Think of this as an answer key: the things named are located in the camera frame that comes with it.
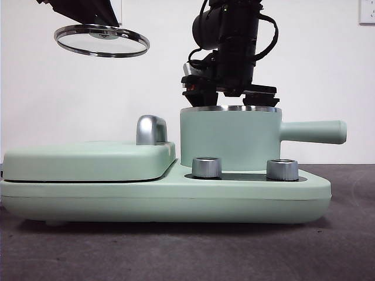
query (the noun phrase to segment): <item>electrical outlet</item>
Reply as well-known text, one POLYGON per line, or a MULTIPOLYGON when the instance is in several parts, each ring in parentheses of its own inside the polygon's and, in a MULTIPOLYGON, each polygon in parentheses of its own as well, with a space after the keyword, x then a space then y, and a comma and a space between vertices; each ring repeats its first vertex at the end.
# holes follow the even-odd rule
POLYGON ((375 25, 375 0, 360 0, 359 3, 359 23, 375 25))

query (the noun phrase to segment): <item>mint green appliance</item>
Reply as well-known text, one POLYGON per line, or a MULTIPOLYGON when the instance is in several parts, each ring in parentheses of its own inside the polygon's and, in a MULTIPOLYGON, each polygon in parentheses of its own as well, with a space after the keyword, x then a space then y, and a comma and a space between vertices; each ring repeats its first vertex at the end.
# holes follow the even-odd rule
POLYGON ((297 180, 272 180, 266 165, 279 158, 284 139, 343 143, 344 122, 283 124, 277 108, 207 107, 183 109, 181 130, 181 161, 175 159, 175 145, 167 141, 166 123, 150 115, 139 119, 135 143, 87 142, 8 151, 1 201, 20 217, 51 225, 302 223, 318 219, 328 208, 327 180, 302 170, 297 180), (258 125, 259 118, 263 126, 258 125), (249 150, 243 151, 238 142, 247 143, 249 150), (192 175, 196 157, 220 158, 221 178, 192 175))
MULTIPOLYGON (((111 2, 44 2, 80 22, 58 29, 57 44, 95 57, 137 57, 149 40, 124 29, 111 2)), ((341 144, 342 121, 283 123, 277 89, 253 84, 256 62, 276 45, 276 21, 261 0, 204 0, 193 23, 199 46, 184 65, 181 159, 165 120, 140 117, 134 142, 86 142, 6 152, 1 201, 22 218, 69 221, 263 222, 296 224, 324 215, 330 183, 280 159, 282 141, 341 144), (206 4, 209 11, 204 11, 206 4), (274 37, 256 51, 259 20, 274 37), (204 59, 192 59, 212 50, 204 59), (218 92, 244 105, 217 106, 218 92)), ((169 34, 164 30, 158 38, 169 34)), ((160 75, 162 88, 169 77, 160 75)))

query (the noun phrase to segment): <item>silver knob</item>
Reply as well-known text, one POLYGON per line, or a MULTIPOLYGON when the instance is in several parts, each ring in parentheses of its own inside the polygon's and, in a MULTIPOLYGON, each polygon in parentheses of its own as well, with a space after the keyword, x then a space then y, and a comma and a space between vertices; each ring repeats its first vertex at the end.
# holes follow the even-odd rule
POLYGON ((194 158, 192 174, 204 179, 221 177, 221 159, 213 157, 194 158))
POLYGON ((267 177, 273 180, 298 180, 298 162, 288 159, 267 161, 267 177))

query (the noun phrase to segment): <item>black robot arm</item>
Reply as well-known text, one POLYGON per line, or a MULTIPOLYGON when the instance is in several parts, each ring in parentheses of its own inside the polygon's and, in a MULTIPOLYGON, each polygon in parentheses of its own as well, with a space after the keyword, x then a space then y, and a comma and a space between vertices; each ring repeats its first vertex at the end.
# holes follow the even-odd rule
POLYGON ((110 0, 37 0, 51 4, 53 10, 82 24, 119 27, 110 0))
POLYGON ((194 107, 216 105, 217 92, 227 97, 245 94, 245 105, 274 107, 278 103, 275 87, 252 84, 255 62, 265 57, 278 40, 277 24, 260 13, 260 2, 210 0, 210 9, 204 12, 204 0, 193 23, 193 36, 199 48, 189 55, 186 76, 182 78, 186 87, 183 95, 194 107), (259 20, 271 22, 275 35, 264 51, 255 54, 259 20), (192 54, 202 49, 213 51, 203 60, 192 60, 192 54))

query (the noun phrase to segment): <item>chrome handle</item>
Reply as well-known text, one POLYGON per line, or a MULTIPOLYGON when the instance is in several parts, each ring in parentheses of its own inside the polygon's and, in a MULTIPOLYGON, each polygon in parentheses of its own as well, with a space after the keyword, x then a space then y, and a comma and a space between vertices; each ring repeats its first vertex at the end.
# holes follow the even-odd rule
POLYGON ((154 115, 143 115, 137 123, 137 145, 156 145, 167 142, 166 122, 154 115))

